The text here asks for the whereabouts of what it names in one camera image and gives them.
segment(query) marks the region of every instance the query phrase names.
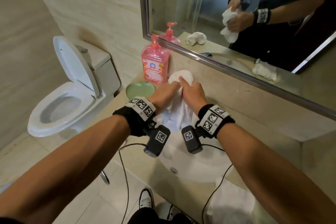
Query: pink soap bottle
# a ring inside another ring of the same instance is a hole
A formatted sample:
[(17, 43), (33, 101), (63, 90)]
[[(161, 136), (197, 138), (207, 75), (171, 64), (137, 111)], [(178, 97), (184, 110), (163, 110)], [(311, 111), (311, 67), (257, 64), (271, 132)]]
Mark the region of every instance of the pink soap bottle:
[(158, 35), (152, 35), (152, 44), (142, 50), (143, 75), (149, 82), (164, 83), (168, 77), (169, 52), (159, 46)]
[(168, 26), (168, 29), (166, 31), (165, 34), (161, 34), (159, 35), (159, 38), (162, 38), (162, 39), (165, 39), (166, 41), (168, 42), (171, 42), (173, 44), (176, 44), (176, 45), (180, 45), (181, 46), (181, 42), (179, 39), (177, 39), (175, 36), (173, 36), (173, 30), (171, 29), (174, 25), (176, 25), (177, 23), (176, 22), (168, 22), (167, 23), (167, 26)]

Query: towel on counter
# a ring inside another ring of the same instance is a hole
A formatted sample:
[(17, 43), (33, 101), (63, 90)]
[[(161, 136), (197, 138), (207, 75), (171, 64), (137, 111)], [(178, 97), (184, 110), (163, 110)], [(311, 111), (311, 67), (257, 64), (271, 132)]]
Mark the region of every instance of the towel on counter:
[[(168, 83), (174, 81), (179, 82), (179, 77), (182, 76), (188, 84), (191, 86), (194, 82), (194, 77), (188, 70), (181, 70), (173, 73)], [(193, 117), (193, 112), (187, 106), (182, 96), (182, 87), (176, 93), (171, 104), (162, 113), (162, 125), (170, 129), (170, 132), (179, 131), (182, 128), (191, 125), (191, 118)]]
[(224, 179), (210, 200), (207, 216), (212, 224), (250, 224), (253, 223), (254, 204), (255, 198), (250, 191)]
[(277, 68), (261, 60), (259, 60), (259, 63), (255, 64), (252, 72), (271, 81), (275, 81), (277, 79)]
[(231, 11), (231, 7), (229, 9), (227, 9), (222, 14), (222, 16), (223, 16), (223, 24), (224, 24), (225, 28), (220, 33), (221, 33), (221, 35), (224, 35), (225, 39), (229, 43), (234, 43), (238, 39), (239, 33), (232, 33), (228, 29), (228, 21), (231, 20), (232, 18), (235, 18), (237, 15), (238, 15), (238, 13)]
[(193, 46), (196, 43), (205, 44), (206, 41), (207, 41), (206, 35), (204, 35), (201, 32), (194, 32), (193, 34), (187, 37), (185, 42), (187, 45)]

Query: green soap dish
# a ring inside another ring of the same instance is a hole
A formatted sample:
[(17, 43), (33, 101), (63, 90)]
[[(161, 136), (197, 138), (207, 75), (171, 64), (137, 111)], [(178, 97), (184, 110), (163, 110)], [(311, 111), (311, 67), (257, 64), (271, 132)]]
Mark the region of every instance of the green soap dish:
[(129, 100), (134, 97), (149, 97), (155, 91), (155, 87), (149, 82), (136, 82), (131, 83), (126, 88), (126, 96)]

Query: mirror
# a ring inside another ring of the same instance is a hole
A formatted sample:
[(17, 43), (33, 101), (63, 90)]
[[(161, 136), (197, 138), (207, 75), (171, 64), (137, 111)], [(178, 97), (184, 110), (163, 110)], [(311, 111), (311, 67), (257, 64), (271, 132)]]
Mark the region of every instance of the mirror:
[(150, 34), (336, 112), (336, 0), (147, 0)]

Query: toilet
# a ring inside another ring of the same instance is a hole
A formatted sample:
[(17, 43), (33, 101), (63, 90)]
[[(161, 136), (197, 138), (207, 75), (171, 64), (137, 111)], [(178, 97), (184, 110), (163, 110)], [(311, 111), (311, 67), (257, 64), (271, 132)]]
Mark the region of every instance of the toilet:
[(47, 95), (32, 111), (28, 132), (50, 136), (71, 128), (78, 133), (111, 100), (120, 81), (111, 56), (83, 41), (71, 43), (64, 36), (53, 39), (57, 57), (70, 82)]

